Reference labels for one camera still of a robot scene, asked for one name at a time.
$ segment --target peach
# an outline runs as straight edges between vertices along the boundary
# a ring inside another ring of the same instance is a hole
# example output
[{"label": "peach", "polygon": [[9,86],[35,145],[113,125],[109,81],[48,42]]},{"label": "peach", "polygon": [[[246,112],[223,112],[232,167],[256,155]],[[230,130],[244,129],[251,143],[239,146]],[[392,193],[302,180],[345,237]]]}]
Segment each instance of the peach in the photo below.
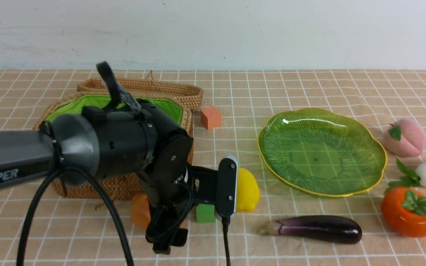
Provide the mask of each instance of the peach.
[{"label": "peach", "polygon": [[382,139],[389,151],[401,157],[417,157],[423,153],[426,136],[417,121],[404,118],[390,126]]}]

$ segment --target green basket lining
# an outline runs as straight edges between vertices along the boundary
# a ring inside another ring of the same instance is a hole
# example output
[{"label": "green basket lining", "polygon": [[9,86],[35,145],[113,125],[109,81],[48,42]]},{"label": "green basket lining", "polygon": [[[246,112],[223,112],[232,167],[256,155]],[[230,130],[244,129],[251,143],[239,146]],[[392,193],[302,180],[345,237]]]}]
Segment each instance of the green basket lining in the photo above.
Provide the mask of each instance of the green basket lining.
[{"label": "green basket lining", "polygon": [[[157,99],[157,98],[140,98],[146,101],[150,101],[160,108],[164,113],[170,116],[176,123],[180,124],[182,121],[183,110],[180,106],[169,99]],[[98,108],[105,107],[111,101],[109,95],[84,95],[80,98],[57,108],[53,113],[51,113],[46,120],[52,121],[57,116],[64,113],[81,113],[81,109],[84,106],[96,106]]]}]

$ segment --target green cube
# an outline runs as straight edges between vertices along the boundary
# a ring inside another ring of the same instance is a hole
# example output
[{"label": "green cube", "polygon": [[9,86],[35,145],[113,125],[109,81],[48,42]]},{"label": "green cube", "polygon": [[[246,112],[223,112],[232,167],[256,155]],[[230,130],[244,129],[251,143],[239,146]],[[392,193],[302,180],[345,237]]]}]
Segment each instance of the green cube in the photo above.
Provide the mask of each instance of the green cube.
[{"label": "green cube", "polygon": [[196,222],[199,224],[216,222],[216,217],[214,215],[214,205],[198,204],[196,207]]}]

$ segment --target orange foam block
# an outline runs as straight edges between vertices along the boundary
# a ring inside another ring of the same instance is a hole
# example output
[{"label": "orange foam block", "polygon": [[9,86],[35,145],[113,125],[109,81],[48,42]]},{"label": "orange foam block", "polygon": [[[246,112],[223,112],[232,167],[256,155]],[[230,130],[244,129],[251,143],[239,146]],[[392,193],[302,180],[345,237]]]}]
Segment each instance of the orange foam block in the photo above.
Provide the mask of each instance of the orange foam block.
[{"label": "orange foam block", "polygon": [[210,106],[202,110],[201,122],[207,129],[221,126],[221,112],[215,106]]}]

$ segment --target orange persimmon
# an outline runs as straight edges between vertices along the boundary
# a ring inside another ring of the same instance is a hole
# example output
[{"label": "orange persimmon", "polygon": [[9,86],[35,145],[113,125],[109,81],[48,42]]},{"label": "orange persimmon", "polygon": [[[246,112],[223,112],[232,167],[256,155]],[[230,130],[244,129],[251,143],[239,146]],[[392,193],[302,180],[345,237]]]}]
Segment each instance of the orange persimmon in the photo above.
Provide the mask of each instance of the orange persimmon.
[{"label": "orange persimmon", "polygon": [[426,197],[410,187],[390,189],[381,204],[387,224],[406,237],[426,237]]},{"label": "orange persimmon", "polygon": [[132,223],[145,231],[149,222],[151,222],[151,213],[149,211],[149,201],[144,193],[136,194],[132,197],[130,217]]}]

